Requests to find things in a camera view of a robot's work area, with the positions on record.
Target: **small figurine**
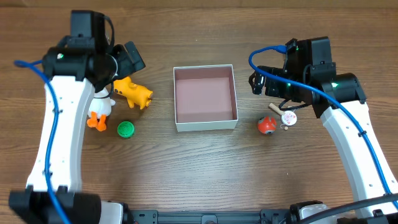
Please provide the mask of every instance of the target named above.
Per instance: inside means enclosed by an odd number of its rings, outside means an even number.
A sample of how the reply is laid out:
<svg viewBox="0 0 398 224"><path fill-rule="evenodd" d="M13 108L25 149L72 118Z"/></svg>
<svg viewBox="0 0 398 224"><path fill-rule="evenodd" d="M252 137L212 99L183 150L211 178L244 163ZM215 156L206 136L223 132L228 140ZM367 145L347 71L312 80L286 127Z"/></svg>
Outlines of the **small figurine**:
<svg viewBox="0 0 398 224"><path fill-rule="evenodd" d="M270 103L269 108L271 108L273 111L275 111L277 114L280 115L280 120L282 123L284 123L286 126L293 126L297 122L297 116L294 113L294 111L281 111L275 104Z"/></svg>
<svg viewBox="0 0 398 224"><path fill-rule="evenodd" d="M276 120L270 116L263 117L257 123L257 128L262 134L272 134L276 130Z"/></svg>
<svg viewBox="0 0 398 224"><path fill-rule="evenodd" d="M134 84L131 82L130 77L115 80L114 92L126 97L130 108L133 108L134 104L137 104L140 110L150 105L152 94L154 93L144 86Z"/></svg>
<svg viewBox="0 0 398 224"><path fill-rule="evenodd" d="M110 97L101 98L107 95L108 91L105 88L95 93L90 108L88 108L88 116L90 119L87 120L87 125L91 128L96 128L98 131L106 130L106 117L111 114L112 106L116 103Z"/></svg>

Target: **red ball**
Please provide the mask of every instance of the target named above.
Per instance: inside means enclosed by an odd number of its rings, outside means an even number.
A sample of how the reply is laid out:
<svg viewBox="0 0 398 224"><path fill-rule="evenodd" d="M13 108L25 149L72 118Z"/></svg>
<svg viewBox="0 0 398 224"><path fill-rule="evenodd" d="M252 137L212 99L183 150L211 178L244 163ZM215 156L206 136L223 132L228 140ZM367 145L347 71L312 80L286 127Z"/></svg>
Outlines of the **red ball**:
<svg viewBox="0 0 398 224"><path fill-rule="evenodd" d="M257 123L257 128L262 134L272 134L276 130L276 120L270 116L263 117Z"/></svg>

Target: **yellow toy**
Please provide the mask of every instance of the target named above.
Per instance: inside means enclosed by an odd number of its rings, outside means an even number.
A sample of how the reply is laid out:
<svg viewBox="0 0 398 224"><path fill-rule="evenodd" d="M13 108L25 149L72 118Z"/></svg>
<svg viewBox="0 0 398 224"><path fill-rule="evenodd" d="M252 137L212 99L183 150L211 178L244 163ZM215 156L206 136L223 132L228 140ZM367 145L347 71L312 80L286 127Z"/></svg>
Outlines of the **yellow toy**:
<svg viewBox="0 0 398 224"><path fill-rule="evenodd" d="M137 104L140 110L150 105L152 94L154 93L144 86L134 84L130 77L115 80L114 92L126 97L130 108L133 108L134 104Z"/></svg>

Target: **open box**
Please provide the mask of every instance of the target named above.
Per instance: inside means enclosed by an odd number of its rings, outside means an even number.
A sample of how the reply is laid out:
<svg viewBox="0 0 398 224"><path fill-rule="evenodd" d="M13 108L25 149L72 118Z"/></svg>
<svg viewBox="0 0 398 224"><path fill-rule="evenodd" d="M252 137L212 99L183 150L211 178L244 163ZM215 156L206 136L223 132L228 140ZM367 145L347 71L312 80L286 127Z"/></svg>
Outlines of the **open box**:
<svg viewBox="0 0 398 224"><path fill-rule="evenodd" d="M232 65L174 68L177 131L234 129L238 122Z"/></svg>

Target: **green lid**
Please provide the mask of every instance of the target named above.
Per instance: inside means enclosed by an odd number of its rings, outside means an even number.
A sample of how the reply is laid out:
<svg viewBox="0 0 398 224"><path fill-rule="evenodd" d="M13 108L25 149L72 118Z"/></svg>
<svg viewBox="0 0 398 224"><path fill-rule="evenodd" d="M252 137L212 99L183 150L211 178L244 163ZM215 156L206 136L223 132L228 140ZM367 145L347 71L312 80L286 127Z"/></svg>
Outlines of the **green lid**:
<svg viewBox="0 0 398 224"><path fill-rule="evenodd" d="M134 135L135 129L134 125L130 121L123 121L118 126L118 134L121 137L129 138Z"/></svg>

